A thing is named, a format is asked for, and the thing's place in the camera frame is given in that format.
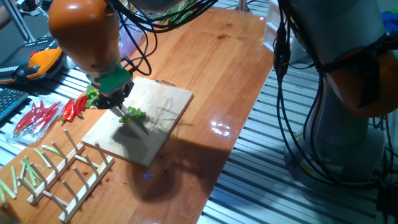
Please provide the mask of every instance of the plastic bag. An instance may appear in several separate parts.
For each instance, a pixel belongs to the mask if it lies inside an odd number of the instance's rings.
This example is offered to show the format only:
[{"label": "plastic bag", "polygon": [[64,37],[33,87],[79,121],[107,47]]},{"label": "plastic bag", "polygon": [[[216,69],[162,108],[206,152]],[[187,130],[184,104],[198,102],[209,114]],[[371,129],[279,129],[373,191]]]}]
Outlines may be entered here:
[{"label": "plastic bag", "polygon": [[[126,25],[128,28],[128,31],[130,32],[132,38],[137,42],[138,46],[142,44],[142,36],[144,35],[142,31],[135,25],[133,24],[130,20],[126,21]],[[130,57],[136,50],[136,46],[134,43],[131,41],[129,35],[127,34],[125,28],[122,26],[121,23],[119,23],[120,31],[119,31],[119,51],[120,51],[120,57]]]},{"label": "plastic bag", "polygon": [[21,119],[15,122],[12,131],[6,133],[7,142],[36,142],[46,132],[54,119],[59,116],[65,106],[59,100],[38,97],[31,101]]}]

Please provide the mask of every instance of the orange object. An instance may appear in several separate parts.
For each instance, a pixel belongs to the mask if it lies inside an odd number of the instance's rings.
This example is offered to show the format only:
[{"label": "orange object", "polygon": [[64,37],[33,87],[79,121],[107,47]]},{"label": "orange object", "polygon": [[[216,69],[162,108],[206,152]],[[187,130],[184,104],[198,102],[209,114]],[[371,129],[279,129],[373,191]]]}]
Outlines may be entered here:
[{"label": "orange object", "polygon": [[118,17],[104,0],[54,0],[48,25],[58,46],[88,75],[120,64]]},{"label": "orange object", "polygon": [[[37,52],[33,54],[29,60],[29,67],[38,66],[40,67],[37,73],[27,75],[26,77],[31,80],[34,78],[38,78],[42,75],[45,75],[47,71],[49,71],[53,65],[57,62],[57,60],[62,57],[62,49],[57,47],[57,49],[48,49]],[[0,83],[12,83],[13,79],[10,80],[0,80]]]},{"label": "orange object", "polygon": [[358,105],[365,85],[364,77],[343,70],[328,74],[335,93],[355,116],[365,118],[384,116],[398,108],[398,61],[390,52],[380,56],[378,61],[381,85],[379,99],[362,108]]}]

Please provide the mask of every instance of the knife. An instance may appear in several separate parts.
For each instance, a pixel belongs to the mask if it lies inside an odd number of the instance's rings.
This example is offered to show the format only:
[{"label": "knife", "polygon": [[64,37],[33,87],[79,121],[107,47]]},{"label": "knife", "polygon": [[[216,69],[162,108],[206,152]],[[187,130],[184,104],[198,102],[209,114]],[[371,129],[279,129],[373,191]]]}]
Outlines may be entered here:
[{"label": "knife", "polygon": [[148,130],[145,128],[144,124],[138,118],[136,118],[122,103],[117,102],[117,104],[122,114],[128,116],[129,119],[127,119],[126,121],[132,121],[135,125],[138,126],[139,129],[143,130],[149,136]]}]

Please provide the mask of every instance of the green vegetable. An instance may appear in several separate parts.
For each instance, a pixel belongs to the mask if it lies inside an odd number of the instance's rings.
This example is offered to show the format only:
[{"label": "green vegetable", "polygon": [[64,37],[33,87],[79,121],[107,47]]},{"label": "green vegetable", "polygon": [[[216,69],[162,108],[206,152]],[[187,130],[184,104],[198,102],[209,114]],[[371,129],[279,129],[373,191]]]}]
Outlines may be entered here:
[{"label": "green vegetable", "polygon": [[[141,111],[140,108],[135,109],[135,108],[133,108],[132,106],[129,106],[127,109],[132,113],[132,115],[134,115],[136,118],[140,119],[141,121],[145,120],[145,118],[146,118],[146,116],[147,116],[147,113]],[[126,120],[128,120],[129,117],[130,117],[129,114],[125,114],[125,115],[119,120],[119,123],[124,123],[124,122],[126,122]]]},{"label": "green vegetable", "polygon": [[18,187],[17,187],[17,178],[15,175],[15,168],[11,166],[11,177],[12,177],[12,186],[14,187],[14,194],[18,194]]},{"label": "green vegetable", "polygon": [[15,200],[15,198],[17,198],[17,196],[12,192],[12,190],[7,186],[7,184],[4,183],[4,181],[2,181],[2,179],[0,179],[0,186],[2,187],[3,190],[7,192],[8,195],[10,195],[12,199]]},{"label": "green vegetable", "polygon": [[0,197],[1,197],[1,202],[2,202],[2,207],[4,209],[8,208],[7,200],[6,200],[6,194],[4,193],[2,187],[0,186]]},{"label": "green vegetable", "polygon": [[30,165],[29,165],[29,167],[30,167],[30,169],[32,170],[33,175],[34,175],[36,178],[38,178],[38,180],[39,180],[39,185],[40,185],[40,182],[43,182],[43,180],[42,180],[42,179],[40,178],[40,176],[36,173],[36,171],[33,170],[33,169],[31,168]]},{"label": "green vegetable", "polygon": [[35,152],[40,156],[40,158],[42,158],[42,160],[45,162],[45,165],[47,165],[48,168],[51,168],[50,163],[45,159],[45,157],[40,153],[40,151],[38,149],[35,148]]},{"label": "green vegetable", "polygon": [[93,106],[97,100],[98,100],[98,96],[96,96],[96,97],[92,98],[91,100],[87,101],[86,108],[90,108],[91,106]]},{"label": "green vegetable", "polygon": [[29,178],[32,180],[33,187],[36,187],[35,177],[34,177],[34,175],[33,175],[32,168],[31,168],[30,165],[29,165],[29,161],[27,160],[27,156],[25,156],[24,162],[25,162],[25,167],[26,167],[26,170],[27,170],[27,174],[29,175]]},{"label": "green vegetable", "polygon": [[33,187],[32,183],[26,177],[24,177],[24,181],[27,183],[27,185],[29,185],[29,187],[31,187],[33,191],[35,191],[35,187]]},{"label": "green vegetable", "polygon": [[55,154],[58,154],[59,156],[61,156],[60,152],[58,152],[58,150],[54,149],[53,147],[46,146],[46,145],[42,145],[42,148],[43,148],[43,149],[46,149],[46,150],[48,150],[48,151],[52,151],[52,152],[54,152]]},{"label": "green vegetable", "polygon": [[100,94],[94,89],[94,87],[92,85],[87,86],[86,96],[88,99],[93,99],[93,98],[99,97],[99,95]]}]

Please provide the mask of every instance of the wooden cutting board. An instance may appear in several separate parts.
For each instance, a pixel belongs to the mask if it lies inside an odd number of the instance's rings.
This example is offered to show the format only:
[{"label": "wooden cutting board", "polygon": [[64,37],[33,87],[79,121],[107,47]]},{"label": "wooden cutting board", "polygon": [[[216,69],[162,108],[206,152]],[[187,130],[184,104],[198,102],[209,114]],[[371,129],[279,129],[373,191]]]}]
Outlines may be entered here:
[{"label": "wooden cutting board", "polygon": [[123,104],[147,113],[144,126],[149,136],[132,122],[119,123],[122,114],[113,108],[102,115],[82,141],[91,147],[98,142],[102,150],[113,156],[149,167],[191,102],[193,93],[142,77],[136,77],[133,82],[134,87]]}]

